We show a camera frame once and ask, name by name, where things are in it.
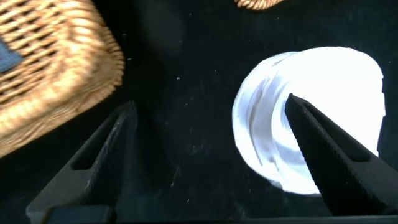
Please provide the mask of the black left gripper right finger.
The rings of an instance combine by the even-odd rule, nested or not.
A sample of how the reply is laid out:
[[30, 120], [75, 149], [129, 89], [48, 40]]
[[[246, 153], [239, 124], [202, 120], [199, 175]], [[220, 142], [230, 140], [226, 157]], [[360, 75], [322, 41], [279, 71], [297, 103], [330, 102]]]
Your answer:
[[397, 214], [397, 171], [308, 101], [290, 94], [285, 114], [315, 185], [334, 215]]

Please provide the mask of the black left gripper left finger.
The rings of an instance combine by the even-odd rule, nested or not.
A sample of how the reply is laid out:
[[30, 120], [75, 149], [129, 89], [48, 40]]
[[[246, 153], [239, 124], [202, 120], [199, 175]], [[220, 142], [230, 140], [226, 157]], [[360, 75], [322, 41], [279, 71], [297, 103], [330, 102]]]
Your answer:
[[118, 106], [26, 208], [33, 224], [115, 223], [137, 108]]

